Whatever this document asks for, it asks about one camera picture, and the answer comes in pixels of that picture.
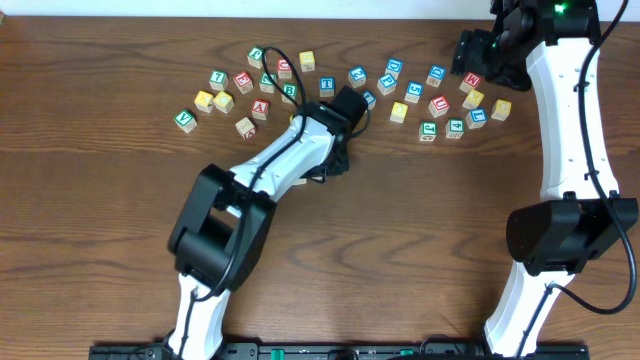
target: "toy block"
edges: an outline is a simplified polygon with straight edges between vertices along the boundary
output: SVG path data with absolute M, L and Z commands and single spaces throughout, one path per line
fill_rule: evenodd
M 477 129 L 484 126 L 487 122 L 487 112 L 484 109 L 475 109 L 469 112 L 467 115 L 467 128 Z
M 396 89 L 396 85 L 398 85 L 398 82 L 391 74 L 382 75 L 378 79 L 378 90 L 383 96 L 391 94 Z
M 271 79 L 267 76 L 267 73 L 262 73 L 262 77 L 260 78 L 260 90 L 268 93 L 274 93 L 276 91 L 276 87 L 273 85 L 278 81 L 276 74 L 271 74 Z
M 475 110 L 478 108 L 478 106 L 480 106 L 482 99 L 484 99 L 483 93 L 478 90 L 471 90 L 469 91 L 469 95 L 467 95 L 467 98 L 464 100 L 464 104 L 462 104 L 462 107 L 467 110 Z
M 216 91 L 227 90 L 227 85 L 229 85 L 227 73 L 224 71 L 214 70 L 209 78 L 209 85 L 211 85 L 211 89 Z
M 278 77 L 280 79 L 291 79 L 293 77 L 291 66 L 285 59 L 278 60 Z
M 447 98 L 444 96 L 438 96 L 429 103 L 429 111 L 431 111 L 431 115 L 433 115 L 434 118 L 446 114 L 450 107 Z
M 389 120 L 397 123 L 403 123 L 404 118 L 407 116 L 407 111 L 409 111 L 409 106 L 403 103 L 393 103 L 393 109 L 391 110 L 391 117 Z
M 433 141 L 438 135 L 438 124 L 425 121 L 420 124 L 420 141 Z
M 422 90 L 424 90 L 424 86 L 422 86 L 422 84 L 413 81 L 409 82 L 407 94 L 404 96 L 404 101 L 417 104 L 418 101 L 420 101 L 420 96 L 422 96 Z
M 253 125 L 249 118 L 244 118 L 236 123 L 236 130 L 243 139 L 247 140 L 256 134 L 256 126 Z
M 431 71 L 429 71 L 429 77 L 427 77 L 427 84 L 433 87 L 440 87 L 440 83 L 446 74 L 447 69 L 438 65 L 433 65 L 431 67 Z
M 216 109 L 225 114 L 228 114 L 229 111 L 233 109 L 233 98 L 224 91 L 220 91 L 218 95 L 216 95 L 215 99 L 213 99 L 213 103 L 216 106 Z
M 174 120 L 176 124 L 178 124 L 178 127 L 187 134 L 198 125 L 196 118 L 187 110 L 182 110 Z
M 211 111 L 213 111 L 213 95 L 208 92 L 200 91 L 194 102 L 200 111 L 207 113 L 211 113 Z
M 282 91 L 284 91 L 285 94 L 289 95 L 293 100 L 296 100 L 296 96 L 298 95 L 298 85 L 284 83 L 284 85 L 282 86 Z M 284 94 L 282 94 L 282 101 L 286 102 L 287 104 L 293 104 L 293 102 L 287 99 Z
M 391 76 L 393 76 L 395 80 L 398 80 L 398 76 L 400 76 L 400 71 L 402 71 L 402 65 L 403 65 L 402 61 L 398 59 L 394 59 L 394 58 L 389 59 L 389 62 L 387 63 L 387 68 L 384 71 L 385 75 L 390 74 Z
M 491 110 L 491 118 L 505 121 L 511 114 L 511 103 L 505 100 L 498 100 Z
M 474 73 L 468 73 L 460 84 L 460 90 L 469 93 L 469 91 L 478 88 L 478 85 L 480 85 L 480 77 Z
M 267 120 L 267 116 L 269 116 L 269 102 L 256 99 L 256 101 L 253 102 L 251 114 L 254 119 Z
M 367 82 L 367 72 L 362 66 L 349 70 L 349 83 L 354 89 L 359 88 Z
M 362 96 L 364 96 L 364 99 L 367 100 L 367 104 L 369 104 L 369 110 L 373 110 L 373 108 L 376 107 L 376 97 L 373 96 L 373 94 L 369 90 L 365 91 Z
M 246 71 L 241 72 L 233 78 L 233 81 L 236 83 L 236 86 L 242 93 L 242 95 L 248 93 L 253 90 L 253 81 L 251 81 L 251 77 L 247 74 Z
M 447 123 L 447 139 L 460 139 L 464 135 L 464 121 L 449 119 Z
M 336 79 L 320 78 L 320 97 L 331 97 L 336 93 Z
M 300 68 L 303 72 L 309 72 L 316 69 L 316 58 L 313 56 L 313 51 L 300 53 Z
M 264 50 L 259 47 L 254 47 L 247 54 L 247 59 L 249 60 L 249 65 L 256 67 L 258 69 L 262 69 L 262 56 L 264 55 Z

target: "wooden table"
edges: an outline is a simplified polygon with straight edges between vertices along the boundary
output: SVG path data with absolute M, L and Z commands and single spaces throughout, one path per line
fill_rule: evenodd
M 370 129 L 350 143 L 351 171 L 282 199 L 225 333 L 271 342 L 476 336 L 509 275 L 507 216 L 539 200 L 535 96 L 482 84 L 486 106 L 505 98 L 513 114 L 459 141 L 442 127 L 435 143 L 418 141 L 431 97 L 448 96 L 450 115 L 464 115 L 457 77 L 427 87 L 404 124 L 388 116 L 408 81 L 424 81 L 432 64 L 450 67 L 460 32 L 477 27 L 491 23 L 8 18 L 0 27 L 0 357 L 82 359 L 96 342 L 144 343 L 173 328 L 179 293 L 166 244 L 196 175 L 258 153 L 293 107 L 230 84 L 229 115 L 197 112 L 188 135 L 172 118 L 195 110 L 214 68 L 258 81 L 246 58 L 255 44 L 296 59 L 313 49 L 317 70 L 303 76 L 313 99 L 320 76 L 335 76 L 339 89 L 362 65 L 373 90 L 389 57 L 405 68 L 392 95 L 373 90 L 378 104 Z M 627 197 L 640 197 L 639 33 L 621 25 L 600 64 L 607 147 Z M 273 108 L 244 141 L 234 124 L 254 98 Z M 638 231 L 630 235 L 637 246 Z M 617 304 L 627 272 L 616 244 L 571 289 Z M 602 317 L 562 296 L 540 339 L 584 340 L 594 359 L 628 359 L 640 351 L 638 302 Z

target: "yellow block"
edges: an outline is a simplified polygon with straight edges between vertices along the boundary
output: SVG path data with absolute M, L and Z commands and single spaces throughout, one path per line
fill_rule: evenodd
M 225 107 L 231 100 L 233 100 L 231 95 L 227 94 L 224 91 L 220 91 L 218 95 L 216 95 L 216 98 L 213 100 L 213 102 L 215 102 L 218 106 Z
M 469 91 L 469 95 L 467 95 L 467 99 L 465 101 L 478 106 L 482 102 L 482 99 L 484 99 L 483 93 L 478 90 L 471 90 Z
M 209 106 L 213 102 L 213 95 L 208 92 L 200 91 L 196 96 L 195 103 L 202 106 Z
M 305 51 L 300 53 L 301 64 L 315 64 L 316 58 L 313 56 L 313 51 Z
M 498 100 L 496 102 L 496 112 L 503 116 L 509 116 L 511 113 L 511 103 L 504 100 Z
M 409 111 L 409 106 L 396 102 L 393 104 L 393 110 L 391 110 L 391 113 L 396 116 L 405 117 L 407 116 L 407 111 Z

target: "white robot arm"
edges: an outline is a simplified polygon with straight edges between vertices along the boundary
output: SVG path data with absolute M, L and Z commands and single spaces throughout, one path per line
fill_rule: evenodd
M 169 243 L 177 257 L 181 287 L 176 328 L 166 344 L 172 356 L 181 353 L 184 360 L 213 357 L 222 343 L 222 319 L 231 292 L 257 263 L 276 202 L 301 177 L 339 175 L 348 170 L 346 144 L 365 112 L 366 101 L 345 87 L 331 104 L 307 107 L 304 129 L 303 116 L 298 114 L 284 134 L 253 159 L 230 172 L 210 165 L 196 180 Z M 288 146 L 301 130 L 300 139 Z M 251 193 L 244 195 L 242 191 L 250 188 L 258 168 L 281 150 L 284 151 L 264 168 Z M 257 205 L 248 207 L 251 202 Z M 238 218 L 248 216 L 242 235 L 209 215 L 212 208 L 224 209 Z M 223 281 L 222 274 L 233 252 L 228 249 L 235 241 L 245 242 L 246 246 L 240 248 L 246 251 L 238 255 L 242 258 L 235 262 L 238 268 L 231 269 L 232 280 L 211 296 L 216 282 Z M 192 297 L 206 300 L 193 301 Z

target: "black cable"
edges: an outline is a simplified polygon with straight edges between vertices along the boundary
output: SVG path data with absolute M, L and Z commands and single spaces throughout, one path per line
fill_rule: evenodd
M 364 102 L 367 105 L 367 122 L 364 123 L 364 127 L 362 129 L 351 133 L 352 139 L 357 138 L 358 136 L 362 135 L 365 131 L 367 131 L 367 129 L 369 128 L 369 124 L 371 123 L 371 110 L 369 110 L 369 104 L 367 104 L 367 101 L 364 100 Z
M 587 128 L 587 107 L 586 107 L 586 101 L 585 101 L 585 89 L 589 86 L 589 83 L 587 83 L 587 72 L 589 71 L 589 66 L 593 61 L 595 54 L 598 52 L 600 47 L 602 47 L 602 44 L 604 44 L 604 42 L 607 40 L 609 35 L 611 35 L 613 30 L 616 28 L 616 26 L 620 22 L 620 19 L 622 18 L 622 15 L 627 9 L 628 4 L 629 4 L 629 0 L 623 0 L 622 5 L 620 6 L 620 10 L 618 10 L 618 13 L 616 14 L 616 17 L 613 19 L 613 21 L 611 22 L 607 30 L 604 32 L 604 34 L 602 34 L 602 36 L 598 38 L 598 40 L 595 42 L 595 44 L 587 54 L 587 57 L 585 58 L 584 63 L 582 65 L 582 70 L 580 71 L 580 79 L 579 79 L 578 85 L 576 86 L 576 89 L 578 91 L 578 110 L 580 113 L 580 131 L 582 134 L 582 143 L 584 145 L 584 153 L 587 160 L 587 169 L 589 171 L 587 174 L 585 174 L 585 177 L 591 177 L 591 181 L 593 182 L 593 187 L 596 189 L 596 192 L 598 193 L 598 196 L 600 197 L 600 200 L 602 201 L 602 204 L 605 207 L 605 210 L 607 211 L 607 215 L 609 215 L 609 218 L 611 218 L 613 225 L 615 226 L 618 234 L 620 235 L 620 239 L 622 239 L 622 245 L 624 246 L 624 250 L 627 253 L 627 260 L 629 262 L 629 287 L 627 289 L 627 294 L 625 295 L 624 299 L 620 302 L 620 304 L 618 304 L 618 306 L 611 309 L 603 309 L 603 308 L 599 308 L 589 304 L 588 302 L 580 298 L 578 295 L 576 295 L 574 292 L 565 288 L 562 285 L 559 285 L 556 283 L 548 284 L 547 287 L 545 288 L 545 294 L 542 297 L 542 299 L 540 299 L 540 302 L 538 303 L 538 307 L 534 312 L 533 316 L 531 317 L 531 321 L 529 322 L 529 325 L 527 326 L 527 330 L 525 330 L 523 334 L 522 341 L 518 346 L 518 352 L 516 353 L 516 357 L 515 357 L 516 359 L 519 359 L 520 356 L 522 355 L 522 351 L 524 349 L 524 345 L 527 341 L 527 338 L 529 337 L 529 333 L 531 332 L 531 329 L 533 328 L 536 320 L 538 319 L 538 316 L 540 315 L 540 312 L 542 311 L 542 308 L 544 307 L 545 302 L 553 292 L 553 289 L 558 289 L 562 291 L 571 299 L 573 299 L 575 302 L 580 304 L 580 306 L 584 307 L 585 309 L 591 312 L 594 312 L 600 315 L 613 315 L 621 312 L 627 306 L 629 306 L 629 304 L 633 300 L 633 297 L 636 293 L 636 289 L 638 286 L 638 279 L 637 279 L 636 259 L 633 253 L 633 247 L 631 246 L 631 242 L 629 241 L 629 236 L 624 231 L 622 224 L 620 224 L 620 219 L 618 218 L 618 214 L 615 212 L 615 210 L 611 206 L 609 197 L 604 192 L 604 189 L 600 184 L 600 180 L 598 179 L 598 171 L 596 170 L 593 162 L 591 142 L 589 141 L 589 129 Z
M 264 170 L 271 165 L 271 163 L 277 159 L 280 155 L 282 155 L 285 151 L 287 151 L 291 146 L 293 146 L 295 143 L 297 143 L 298 141 L 300 141 L 300 139 L 302 138 L 302 135 L 304 135 L 304 130 L 307 126 L 307 93 L 305 91 L 304 88 L 304 84 L 302 83 L 302 79 L 300 78 L 300 75 L 298 74 L 298 71 L 296 70 L 296 67 L 293 65 L 293 63 L 291 62 L 291 60 L 287 57 L 287 55 L 284 54 L 284 52 L 282 52 L 282 50 L 275 48 L 275 47 L 266 47 L 263 51 L 263 55 L 262 55 L 262 66 L 264 67 L 264 72 L 267 74 L 269 79 L 272 79 L 271 77 L 271 72 L 269 71 L 269 68 L 267 66 L 267 53 L 269 51 L 275 51 L 278 54 L 280 54 L 280 56 L 282 56 L 282 58 L 289 64 L 289 66 L 291 67 L 291 71 L 293 72 L 293 76 L 296 79 L 296 82 L 298 83 L 298 86 L 300 87 L 300 98 L 302 101 L 302 104 L 299 105 L 298 102 L 296 102 L 296 100 L 294 98 L 292 98 L 291 96 L 289 96 L 289 94 L 285 93 L 284 90 L 282 90 L 282 88 L 280 86 L 278 86 L 277 82 L 274 82 L 273 85 L 275 86 L 276 89 L 278 89 L 278 91 L 284 95 L 287 99 L 289 99 L 296 107 L 301 108 L 302 111 L 302 125 L 300 126 L 300 130 L 298 131 L 298 133 L 296 134 L 296 136 L 290 141 L 288 142 L 285 146 L 283 146 L 282 148 L 280 148 L 280 150 L 276 151 L 273 155 L 271 155 L 262 165 L 258 166 L 256 168 L 256 172 L 253 175 L 253 177 L 251 178 L 251 182 L 249 183 L 249 187 L 247 187 L 246 193 L 250 194 L 253 191 L 253 188 L 255 187 L 256 183 L 258 182 L 258 179 L 260 178 L 260 176 L 262 175 L 262 173 L 264 172 Z M 181 340 L 181 344 L 180 344 L 180 350 L 178 351 L 178 360 L 182 360 L 182 354 L 184 351 L 184 347 L 186 346 L 187 343 L 187 339 L 188 339 L 188 328 L 189 328 L 189 321 L 191 320 L 191 313 L 193 311 L 193 306 L 195 305 L 196 302 L 203 302 L 203 301 L 207 301 L 210 298 L 212 298 L 213 296 L 215 296 L 216 294 L 219 294 L 221 291 L 224 290 L 224 288 L 227 286 L 227 282 L 228 282 L 228 277 L 229 274 L 231 273 L 231 269 L 233 268 L 233 265 L 236 261 L 236 258 L 238 257 L 238 252 L 240 251 L 240 244 L 242 242 L 242 235 L 244 232 L 244 228 L 245 228 L 245 223 L 246 223 L 246 217 L 247 217 L 247 208 L 245 207 L 244 209 L 242 209 L 241 211 L 241 216 L 240 216 L 240 221 L 238 222 L 238 232 L 237 232 L 237 236 L 236 236 L 236 242 L 233 245 L 233 250 L 231 251 L 231 255 L 229 256 L 229 262 L 227 262 L 227 266 L 224 269 L 224 273 L 222 274 L 222 277 L 220 278 L 220 281 L 218 282 L 218 285 L 212 289 L 211 291 L 209 291 L 209 293 L 207 295 L 205 295 L 202 298 L 197 298 L 196 294 L 194 292 L 191 293 L 191 299 L 189 301 L 189 308 L 187 310 L 187 315 L 185 317 L 185 327 L 184 327 L 184 332 L 183 332 L 183 336 L 182 336 L 182 340 Z

